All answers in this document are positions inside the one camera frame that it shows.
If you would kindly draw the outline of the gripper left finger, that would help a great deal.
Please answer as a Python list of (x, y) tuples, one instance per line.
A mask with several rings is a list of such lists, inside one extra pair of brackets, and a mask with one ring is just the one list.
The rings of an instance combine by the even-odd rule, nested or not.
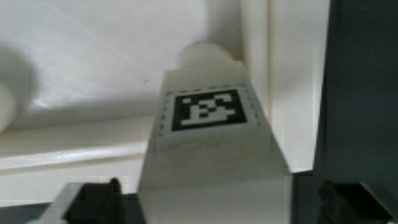
[(121, 183), (70, 183), (56, 197), (38, 224), (125, 224)]

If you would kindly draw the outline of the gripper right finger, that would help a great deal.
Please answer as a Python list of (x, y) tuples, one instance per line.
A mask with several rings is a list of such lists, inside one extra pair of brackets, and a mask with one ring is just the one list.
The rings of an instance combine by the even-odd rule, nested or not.
[(326, 181), (317, 224), (398, 224), (398, 198), (384, 187)]

